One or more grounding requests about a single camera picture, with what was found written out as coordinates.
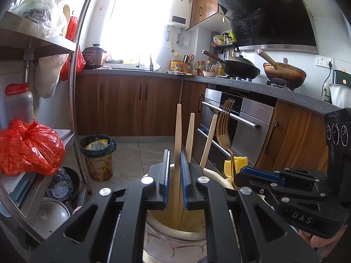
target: oven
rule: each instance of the oven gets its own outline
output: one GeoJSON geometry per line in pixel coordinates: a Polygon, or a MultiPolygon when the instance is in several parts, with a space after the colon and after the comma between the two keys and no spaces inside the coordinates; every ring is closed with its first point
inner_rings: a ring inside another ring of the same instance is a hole
{"type": "MultiPolygon", "coordinates": [[[[201,162],[213,115],[222,111],[226,100],[234,102],[228,121],[231,150],[234,156],[248,157],[249,166],[254,167],[266,139],[274,108],[212,89],[206,89],[205,99],[202,102],[202,117],[197,129],[194,158],[198,163],[201,162]]],[[[225,160],[230,160],[230,153],[218,144],[214,135],[205,167],[224,176],[225,160]]]]}

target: power outlet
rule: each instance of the power outlet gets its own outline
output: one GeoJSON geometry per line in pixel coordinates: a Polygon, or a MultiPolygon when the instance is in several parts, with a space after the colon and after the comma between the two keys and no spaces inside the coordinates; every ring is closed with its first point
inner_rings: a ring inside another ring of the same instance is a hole
{"type": "Polygon", "coordinates": [[[334,58],[322,56],[322,55],[315,56],[315,64],[317,66],[329,68],[329,62],[331,62],[332,67],[333,67],[334,66],[334,58]]]}
{"type": "Polygon", "coordinates": [[[324,56],[316,55],[316,56],[315,56],[315,64],[316,64],[317,66],[322,66],[322,67],[324,67],[324,56]]]}

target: gold fork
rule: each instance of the gold fork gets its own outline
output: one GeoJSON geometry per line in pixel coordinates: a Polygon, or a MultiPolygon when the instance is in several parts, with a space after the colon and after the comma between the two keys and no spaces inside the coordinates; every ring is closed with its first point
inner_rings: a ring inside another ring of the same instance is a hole
{"type": "Polygon", "coordinates": [[[232,153],[232,150],[230,149],[231,143],[229,139],[229,128],[228,128],[228,120],[229,120],[229,114],[232,111],[234,102],[226,100],[224,102],[224,108],[223,111],[219,114],[219,121],[217,123],[216,127],[216,137],[217,141],[222,146],[225,150],[227,150],[230,153],[231,156],[231,170],[232,170],[232,185],[236,189],[235,184],[234,184],[234,176],[235,176],[235,165],[234,165],[234,155],[232,153]]]}

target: countertop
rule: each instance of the countertop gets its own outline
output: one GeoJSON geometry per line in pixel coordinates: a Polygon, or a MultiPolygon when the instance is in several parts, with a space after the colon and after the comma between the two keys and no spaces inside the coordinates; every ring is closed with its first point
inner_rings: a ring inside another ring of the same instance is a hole
{"type": "Polygon", "coordinates": [[[268,85],[262,85],[254,82],[245,82],[239,80],[225,79],[225,78],[211,78],[201,76],[189,75],[175,75],[168,73],[159,73],[143,70],[128,70],[128,69],[110,69],[110,70],[83,70],[80,75],[86,74],[106,74],[106,75],[129,75],[129,76],[149,76],[158,78],[181,79],[195,82],[202,82],[208,84],[228,86],[238,90],[251,91],[263,95],[268,95],[279,100],[289,102],[298,106],[302,106],[310,111],[319,114],[326,114],[329,112],[337,111],[340,108],[332,104],[328,104],[313,97],[293,92],[290,90],[276,88],[268,85]]]}

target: human hand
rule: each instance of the human hand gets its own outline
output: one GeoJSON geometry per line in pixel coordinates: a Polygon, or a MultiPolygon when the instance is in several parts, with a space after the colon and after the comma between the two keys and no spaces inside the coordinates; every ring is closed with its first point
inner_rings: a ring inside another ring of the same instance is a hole
{"type": "Polygon", "coordinates": [[[319,255],[319,261],[322,262],[322,260],[333,250],[335,245],[343,236],[346,228],[347,225],[342,226],[338,233],[330,239],[320,238],[315,235],[312,236],[311,234],[302,230],[300,230],[299,234],[312,248],[324,247],[324,250],[319,255]]]}

